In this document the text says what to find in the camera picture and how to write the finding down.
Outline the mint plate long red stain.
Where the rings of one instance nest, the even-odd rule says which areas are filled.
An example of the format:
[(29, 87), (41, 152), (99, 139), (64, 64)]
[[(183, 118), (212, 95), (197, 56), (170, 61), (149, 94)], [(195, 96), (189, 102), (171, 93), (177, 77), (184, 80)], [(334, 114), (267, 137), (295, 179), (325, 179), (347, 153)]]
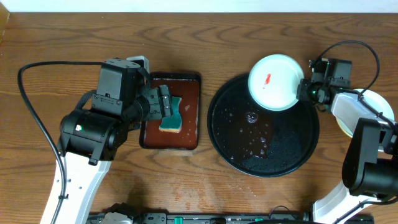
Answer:
[(391, 120), (395, 120), (394, 112), (390, 104), (378, 93), (371, 90), (364, 92), (364, 99), (367, 104), (372, 106), (376, 111), (383, 112), (383, 115)]

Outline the green yellow sponge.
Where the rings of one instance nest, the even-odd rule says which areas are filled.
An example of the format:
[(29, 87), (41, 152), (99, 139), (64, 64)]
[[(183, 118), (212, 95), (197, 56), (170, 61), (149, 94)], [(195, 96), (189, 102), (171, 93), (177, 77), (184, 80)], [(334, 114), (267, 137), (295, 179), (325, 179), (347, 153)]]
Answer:
[(179, 112), (180, 97), (172, 97), (172, 116), (164, 117), (159, 130), (168, 133), (179, 133), (182, 129), (182, 116)]

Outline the mint plate small red stain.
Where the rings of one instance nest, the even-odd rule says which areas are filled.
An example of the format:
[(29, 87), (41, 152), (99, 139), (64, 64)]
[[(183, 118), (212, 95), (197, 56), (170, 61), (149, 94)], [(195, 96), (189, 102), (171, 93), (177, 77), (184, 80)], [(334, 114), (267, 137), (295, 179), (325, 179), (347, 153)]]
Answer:
[(248, 77), (253, 100), (271, 111), (283, 111), (297, 102), (297, 88), (304, 78), (301, 66), (292, 57), (273, 54), (258, 61)]

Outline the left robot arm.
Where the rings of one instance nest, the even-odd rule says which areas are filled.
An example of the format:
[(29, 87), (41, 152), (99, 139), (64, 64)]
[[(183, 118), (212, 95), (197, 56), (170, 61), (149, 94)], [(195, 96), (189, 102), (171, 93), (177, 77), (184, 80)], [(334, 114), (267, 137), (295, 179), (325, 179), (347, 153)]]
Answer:
[(96, 192), (131, 125), (172, 115), (169, 88), (150, 84), (100, 84), (91, 109), (77, 106), (62, 119), (61, 163), (41, 223), (84, 223)]

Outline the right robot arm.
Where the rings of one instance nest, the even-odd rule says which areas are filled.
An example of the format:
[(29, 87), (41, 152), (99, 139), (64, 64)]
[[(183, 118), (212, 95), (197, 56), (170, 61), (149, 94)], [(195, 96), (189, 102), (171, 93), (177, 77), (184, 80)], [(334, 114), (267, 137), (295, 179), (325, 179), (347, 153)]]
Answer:
[(342, 181), (312, 205), (315, 223), (344, 223), (370, 205), (397, 203), (397, 122), (370, 106), (362, 92), (333, 81), (301, 79), (297, 87), (297, 99), (325, 106), (353, 133)]

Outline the yellow plate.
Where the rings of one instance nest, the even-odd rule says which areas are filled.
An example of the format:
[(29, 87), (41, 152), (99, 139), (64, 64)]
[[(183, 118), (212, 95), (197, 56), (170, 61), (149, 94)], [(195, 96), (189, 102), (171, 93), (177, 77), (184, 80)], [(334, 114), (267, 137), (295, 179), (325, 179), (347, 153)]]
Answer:
[(344, 124), (344, 122), (342, 122), (342, 120), (340, 120), (339, 118), (335, 118), (336, 122), (338, 124), (338, 126), (340, 127), (340, 129), (350, 138), (353, 137), (353, 133), (350, 131), (350, 129)]

